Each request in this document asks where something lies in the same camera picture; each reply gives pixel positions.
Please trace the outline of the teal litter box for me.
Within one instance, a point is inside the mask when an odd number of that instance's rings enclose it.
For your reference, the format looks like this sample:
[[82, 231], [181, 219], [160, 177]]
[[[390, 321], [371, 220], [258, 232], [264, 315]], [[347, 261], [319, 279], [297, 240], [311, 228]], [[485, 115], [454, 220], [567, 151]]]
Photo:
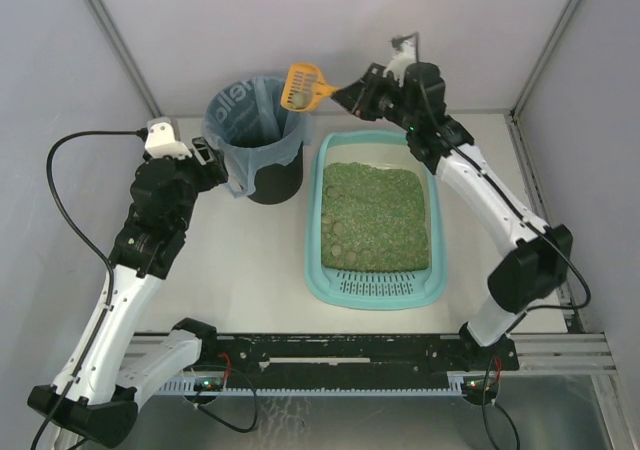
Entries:
[[[336, 270], [321, 262], [321, 210], [324, 168], [359, 163], [383, 170], [401, 169], [419, 179], [425, 205], [429, 263], [424, 270], [367, 273]], [[406, 139], [385, 130], [331, 133], [319, 147], [310, 170], [305, 237], [305, 279], [325, 303], [359, 310], [403, 310], [437, 300], [448, 282], [448, 261], [434, 176], [410, 153]]]

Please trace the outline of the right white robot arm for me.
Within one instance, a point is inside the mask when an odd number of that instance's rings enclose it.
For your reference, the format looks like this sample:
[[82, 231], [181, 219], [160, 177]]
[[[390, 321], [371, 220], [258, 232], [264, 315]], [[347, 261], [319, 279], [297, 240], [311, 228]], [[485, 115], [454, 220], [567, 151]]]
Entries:
[[573, 236], [531, 212], [501, 182], [472, 135], [447, 113], [445, 90], [434, 64], [412, 63], [402, 76], [373, 64], [331, 98], [361, 120], [384, 119], [405, 130], [414, 158], [463, 199], [493, 239], [502, 260], [487, 278], [485, 303], [459, 331], [466, 352], [478, 356], [566, 282]]

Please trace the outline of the orange litter scoop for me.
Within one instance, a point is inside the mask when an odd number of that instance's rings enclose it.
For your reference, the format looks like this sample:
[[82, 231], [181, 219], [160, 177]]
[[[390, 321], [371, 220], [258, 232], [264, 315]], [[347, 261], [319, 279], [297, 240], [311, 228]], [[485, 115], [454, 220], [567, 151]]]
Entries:
[[[321, 70], [314, 64], [294, 63], [289, 68], [280, 104], [287, 111], [312, 112], [338, 89], [337, 86], [328, 84]], [[302, 92], [307, 96], [308, 106], [303, 110], [296, 110], [291, 105], [291, 97], [296, 92]]]

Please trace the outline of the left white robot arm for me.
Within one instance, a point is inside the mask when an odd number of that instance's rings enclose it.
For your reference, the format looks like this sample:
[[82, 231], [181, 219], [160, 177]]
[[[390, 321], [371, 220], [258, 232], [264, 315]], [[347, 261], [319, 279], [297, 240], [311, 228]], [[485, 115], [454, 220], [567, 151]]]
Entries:
[[186, 240], [198, 196], [225, 183], [221, 151], [205, 139], [148, 153], [130, 187], [132, 202], [110, 254], [106, 278], [71, 357], [28, 406], [63, 430], [113, 449], [131, 432], [149, 398], [179, 371], [217, 360], [217, 330], [185, 318], [155, 350], [124, 367], [140, 316], [165, 282]]

